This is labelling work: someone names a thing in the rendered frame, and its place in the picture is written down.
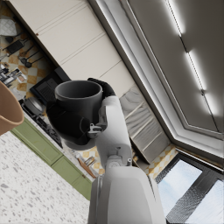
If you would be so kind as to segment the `dark grey cup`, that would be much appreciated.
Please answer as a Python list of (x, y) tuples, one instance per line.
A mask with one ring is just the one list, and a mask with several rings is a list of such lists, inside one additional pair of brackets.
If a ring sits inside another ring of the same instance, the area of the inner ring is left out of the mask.
[(98, 112), (102, 105), (102, 87), (90, 80), (70, 80), (59, 84), (55, 88), (55, 97), (58, 105), (66, 112), (72, 112), (72, 117), (79, 116), (80, 124), (71, 124), (74, 131), (71, 136), (64, 135), (65, 144), (74, 150), (84, 151), (95, 146), (95, 140), (88, 136), (87, 131), (81, 130), (84, 120), (89, 124), (99, 122)]

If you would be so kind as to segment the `brown cup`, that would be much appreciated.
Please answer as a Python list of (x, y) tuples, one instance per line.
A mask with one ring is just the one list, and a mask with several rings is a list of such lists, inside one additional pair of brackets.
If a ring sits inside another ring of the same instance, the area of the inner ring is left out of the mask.
[(23, 121), (24, 113), (17, 98), (0, 81), (0, 136)]

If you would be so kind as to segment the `black hanging ladle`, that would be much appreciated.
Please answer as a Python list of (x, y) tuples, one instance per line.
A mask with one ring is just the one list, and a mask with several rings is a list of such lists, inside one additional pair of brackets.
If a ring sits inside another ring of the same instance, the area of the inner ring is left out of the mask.
[(39, 61), (39, 60), (41, 60), (41, 59), (43, 59), (43, 58), (44, 58), (44, 56), (40, 57), (39, 59), (34, 60), (33, 62), (26, 61), (26, 62), (24, 63), (24, 65), (25, 65), (25, 67), (27, 67), (27, 68), (31, 68), (32, 65), (33, 65), (35, 62), (37, 62), (37, 61)]

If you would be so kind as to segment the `ceiling light strip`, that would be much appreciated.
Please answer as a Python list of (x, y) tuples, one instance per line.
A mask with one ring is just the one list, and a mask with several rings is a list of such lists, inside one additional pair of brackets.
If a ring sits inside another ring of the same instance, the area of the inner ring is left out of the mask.
[(168, 9), (207, 108), (221, 115), (222, 1), (167, 0)]

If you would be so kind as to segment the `grey cooking pot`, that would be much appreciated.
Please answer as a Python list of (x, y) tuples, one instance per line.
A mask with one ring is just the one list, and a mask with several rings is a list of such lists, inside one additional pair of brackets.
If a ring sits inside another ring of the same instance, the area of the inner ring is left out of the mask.
[(35, 97), (24, 99), (24, 105), (36, 116), (40, 116), (44, 112), (44, 106)]

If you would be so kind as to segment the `black microwave oven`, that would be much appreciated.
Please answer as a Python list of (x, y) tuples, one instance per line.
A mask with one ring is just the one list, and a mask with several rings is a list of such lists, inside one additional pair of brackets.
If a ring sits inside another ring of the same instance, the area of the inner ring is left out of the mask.
[(54, 90), (62, 82), (70, 81), (65, 71), (59, 66), (44, 79), (30, 88), (30, 91), (45, 105), (55, 100)]

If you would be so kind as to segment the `black hanging spatula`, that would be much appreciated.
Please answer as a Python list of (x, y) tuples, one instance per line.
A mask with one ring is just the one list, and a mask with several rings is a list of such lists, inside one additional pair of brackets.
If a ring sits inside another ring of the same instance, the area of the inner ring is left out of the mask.
[(28, 38), (26, 39), (18, 39), (14, 43), (8, 45), (6, 47), (6, 51), (9, 55), (12, 55), (13, 53), (17, 52), (18, 50), (22, 49), (25, 46), (25, 43), (28, 41)]

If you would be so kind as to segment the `wooden cutting board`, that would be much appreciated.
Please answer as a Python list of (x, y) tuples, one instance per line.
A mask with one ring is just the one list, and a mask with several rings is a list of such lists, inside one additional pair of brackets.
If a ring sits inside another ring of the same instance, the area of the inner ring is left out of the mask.
[(92, 173), (92, 171), (90, 170), (90, 168), (79, 158), (77, 157), (80, 166), (94, 179), (96, 179), (96, 176)]

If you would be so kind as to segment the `white quilted oven mitt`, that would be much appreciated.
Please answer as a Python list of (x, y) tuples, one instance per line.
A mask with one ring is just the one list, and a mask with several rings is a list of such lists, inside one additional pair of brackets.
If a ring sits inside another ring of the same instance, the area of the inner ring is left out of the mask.
[(0, 35), (15, 36), (17, 34), (16, 24), (11, 19), (0, 19)]

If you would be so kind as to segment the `black framed window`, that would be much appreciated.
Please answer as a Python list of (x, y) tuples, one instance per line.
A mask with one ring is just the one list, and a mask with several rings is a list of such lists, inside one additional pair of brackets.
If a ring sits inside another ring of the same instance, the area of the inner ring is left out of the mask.
[(224, 224), (224, 171), (178, 153), (156, 177), (167, 224)]

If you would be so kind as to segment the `black gas stove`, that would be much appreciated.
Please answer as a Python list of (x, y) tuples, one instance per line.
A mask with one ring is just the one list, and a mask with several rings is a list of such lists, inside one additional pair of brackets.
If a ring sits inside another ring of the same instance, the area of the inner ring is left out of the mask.
[(35, 115), (25, 106), (25, 100), (19, 100), (23, 111), (59, 146), (62, 147), (62, 143), (60, 140), (60, 136), (56, 133), (56, 131), (51, 127), (50, 124), (47, 124), (41, 115)]

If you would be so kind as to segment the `cream wall cabinets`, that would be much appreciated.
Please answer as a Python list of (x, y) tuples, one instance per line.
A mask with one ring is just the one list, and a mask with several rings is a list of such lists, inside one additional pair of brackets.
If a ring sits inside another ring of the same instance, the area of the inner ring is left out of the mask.
[(87, 0), (6, 0), (36, 40), (72, 80), (106, 81), (122, 96), (130, 72)]

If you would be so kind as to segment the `green base cabinets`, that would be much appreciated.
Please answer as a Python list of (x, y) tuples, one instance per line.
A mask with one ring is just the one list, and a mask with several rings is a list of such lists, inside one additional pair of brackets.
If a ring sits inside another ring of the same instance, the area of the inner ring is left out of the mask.
[(92, 182), (27, 119), (11, 132), (66, 182), (90, 200)]

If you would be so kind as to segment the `grey range hood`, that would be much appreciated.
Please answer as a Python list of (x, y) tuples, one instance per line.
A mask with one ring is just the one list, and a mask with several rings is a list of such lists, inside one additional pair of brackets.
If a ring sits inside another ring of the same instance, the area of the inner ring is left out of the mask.
[(170, 144), (170, 140), (136, 86), (120, 98), (120, 103), (129, 137), (150, 164)]

